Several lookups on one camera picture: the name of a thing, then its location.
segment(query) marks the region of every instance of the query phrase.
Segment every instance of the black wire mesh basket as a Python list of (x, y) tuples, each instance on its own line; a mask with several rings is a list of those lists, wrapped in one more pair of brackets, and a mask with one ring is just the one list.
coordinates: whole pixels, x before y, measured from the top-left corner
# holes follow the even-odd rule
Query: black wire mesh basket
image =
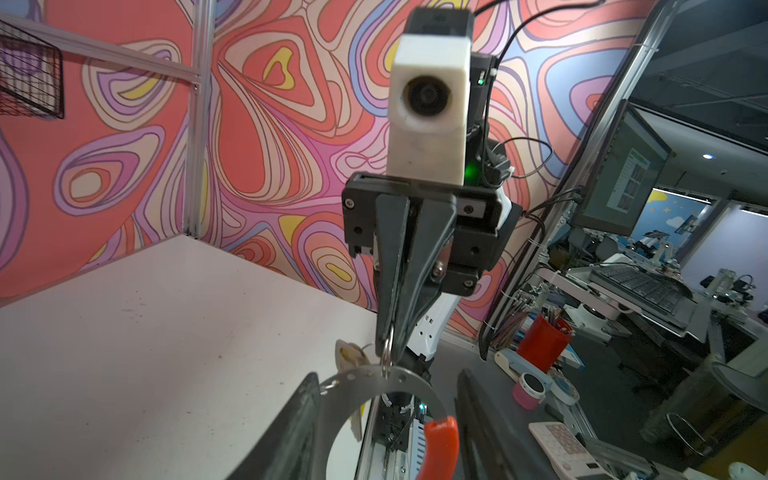
[(0, 20), (0, 115), (64, 118), (61, 50)]

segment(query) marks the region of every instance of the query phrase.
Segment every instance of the purple wall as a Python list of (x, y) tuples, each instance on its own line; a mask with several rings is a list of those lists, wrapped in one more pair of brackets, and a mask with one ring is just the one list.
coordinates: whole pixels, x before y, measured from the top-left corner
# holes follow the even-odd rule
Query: purple wall
[(721, 268), (754, 276), (757, 290), (752, 310), (768, 303), (768, 218), (746, 214), (738, 207), (726, 213), (715, 230), (688, 260), (682, 274), (691, 286)]

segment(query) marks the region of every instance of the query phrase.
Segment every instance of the white calculator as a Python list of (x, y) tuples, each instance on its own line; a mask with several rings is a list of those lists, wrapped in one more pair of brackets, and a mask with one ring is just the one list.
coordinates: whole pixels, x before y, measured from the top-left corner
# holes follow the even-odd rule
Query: white calculator
[(617, 480), (600, 466), (562, 423), (529, 423), (528, 430), (544, 449), (561, 480)]

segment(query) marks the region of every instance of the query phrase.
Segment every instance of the screw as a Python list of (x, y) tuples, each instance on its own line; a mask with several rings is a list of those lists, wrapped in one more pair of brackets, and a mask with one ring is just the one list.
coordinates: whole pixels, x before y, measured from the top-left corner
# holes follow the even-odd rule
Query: screw
[(439, 278), (445, 274), (445, 264), (440, 261), (435, 261), (435, 266), (432, 268), (432, 276)]

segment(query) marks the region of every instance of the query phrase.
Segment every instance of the red pencil holder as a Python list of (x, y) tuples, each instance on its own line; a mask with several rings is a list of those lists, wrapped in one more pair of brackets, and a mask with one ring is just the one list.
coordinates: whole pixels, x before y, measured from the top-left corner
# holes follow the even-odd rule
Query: red pencil holder
[(558, 328), (554, 328), (539, 313), (518, 345), (518, 354), (544, 373), (554, 365), (572, 338), (573, 329), (565, 320), (558, 318), (557, 325)]

